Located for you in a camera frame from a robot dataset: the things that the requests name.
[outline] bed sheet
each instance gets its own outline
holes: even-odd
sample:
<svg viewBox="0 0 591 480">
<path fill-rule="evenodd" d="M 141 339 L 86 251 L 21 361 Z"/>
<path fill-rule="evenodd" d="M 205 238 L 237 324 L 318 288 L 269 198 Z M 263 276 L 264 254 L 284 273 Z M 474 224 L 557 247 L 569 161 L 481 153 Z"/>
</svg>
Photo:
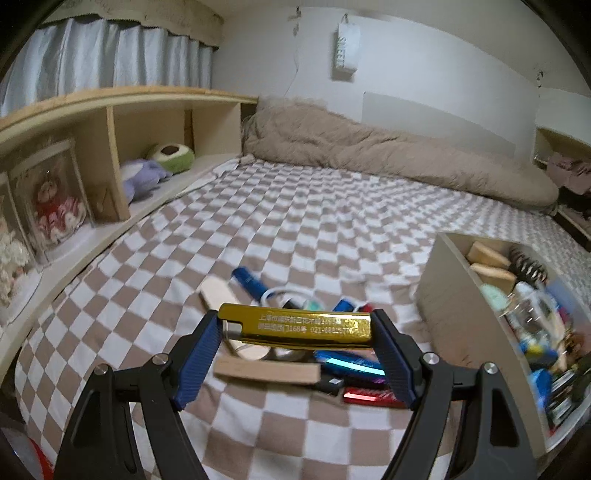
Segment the bed sheet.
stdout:
<svg viewBox="0 0 591 480">
<path fill-rule="evenodd" d="M 428 349 L 414 294 L 438 231 L 530 244 L 591 302 L 589 255 L 546 216 L 405 179 L 243 163 L 140 221 L 53 302 L 15 372 L 29 435 L 54 461 L 92 368 L 135 367 L 169 351 L 204 314 L 196 290 L 205 276 L 230 279 L 239 265 L 328 306 L 346 296 L 384 308 Z M 146 476 L 159 478 L 139 405 L 132 418 Z M 410 412 L 344 406 L 304 388 L 224 381 L 210 371 L 181 418 L 212 479 L 356 480 L 381 477 Z M 444 477 L 448 440 L 432 478 Z"/>
</svg>

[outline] cable on wall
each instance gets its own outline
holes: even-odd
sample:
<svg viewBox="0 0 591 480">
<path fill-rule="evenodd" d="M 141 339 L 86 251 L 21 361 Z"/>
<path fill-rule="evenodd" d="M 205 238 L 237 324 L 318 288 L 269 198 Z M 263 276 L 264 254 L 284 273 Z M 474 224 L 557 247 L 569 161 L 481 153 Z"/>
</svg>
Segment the cable on wall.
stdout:
<svg viewBox="0 0 591 480">
<path fill-rule="evenodd" d="M 293 84 L 295 82 L 295 79 L 297 78 L 297 74 L 300 71 L 300 45 L 299 45 L 299 42 L 297 40 L 298 33 L 300 32 L 300 18 L 301 18 L 301 9 L 300 9 L 300 7 L 297 7 L 295 9 L 295 15 L 292 15 L 291 17 L 288 18 L 288 21 L 296 20 L 296 24 L 295 24 L 294 29 L 293 29 L 293 35 L 296 38 L 296 41 L 295 41 L 295 47 L 296 48 L 294 50 L 294 55 L 293 55 L 294 65 L 295 65 L 295 73 L 294 73 L 293 78 L 291 79 L 291 82 L 290 82 L 289 86 L 287 87 L 287 90 L 283 94 L 284 97 L 287 96 L 287 94 L 291 90 L 291 87 L 293 86 Z"/>
</svg>

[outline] beige comforter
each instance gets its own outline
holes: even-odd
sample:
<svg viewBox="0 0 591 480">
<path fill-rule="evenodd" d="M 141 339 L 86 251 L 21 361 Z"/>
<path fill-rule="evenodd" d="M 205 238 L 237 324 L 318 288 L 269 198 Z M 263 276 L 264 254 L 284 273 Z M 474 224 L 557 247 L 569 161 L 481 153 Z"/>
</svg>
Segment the beige comforter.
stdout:
<svg viewBox="0 0 591 480">
<path fill-rule="evenodd" d="M 311 103 L 262 99 L 244 134 L 244 151 L 263 160 L 401 176 L 525 209 L 558 198 L 554 183 L 527 161 L 370 127 Z"/>
</svg>

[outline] doll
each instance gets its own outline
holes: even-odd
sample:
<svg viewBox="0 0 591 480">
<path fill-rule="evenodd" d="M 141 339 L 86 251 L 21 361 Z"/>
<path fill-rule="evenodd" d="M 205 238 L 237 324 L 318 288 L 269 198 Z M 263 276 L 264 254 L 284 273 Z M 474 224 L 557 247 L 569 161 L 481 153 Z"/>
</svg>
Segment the doll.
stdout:
<svg viewBox="0 0 591 480">
<path fill-rule="evenodd" d="M 7 307 L 15 294 L 17 279 L 25 273 L 29 252 L 8 227 L 2 211 L 3 199 L 0 196 L 0 304 Z"/>
<path fill-rule="evenodd" d="M 63 242 L 84 222 L 86 207 L 73 196 L 60 191 L 60 180 L 47 171 L 34 190 L 37 228 L 48 244 Z"/>
</svg>

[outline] wooden stick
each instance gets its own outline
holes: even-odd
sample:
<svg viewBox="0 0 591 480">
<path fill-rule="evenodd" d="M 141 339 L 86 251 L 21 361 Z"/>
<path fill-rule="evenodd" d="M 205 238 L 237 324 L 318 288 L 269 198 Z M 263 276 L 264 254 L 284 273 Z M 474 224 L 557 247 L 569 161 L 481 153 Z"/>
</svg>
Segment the wooden stick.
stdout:
<svg viewBox="0 0 591 480">
<path fill-rule="evenodd" d="M 320 381 L 320 365 L 293 362 L 243 360 L 221 356 L 213 365 L 215 375 L 258 380 L 261 382 L 314 385 Z"/>
</svg>

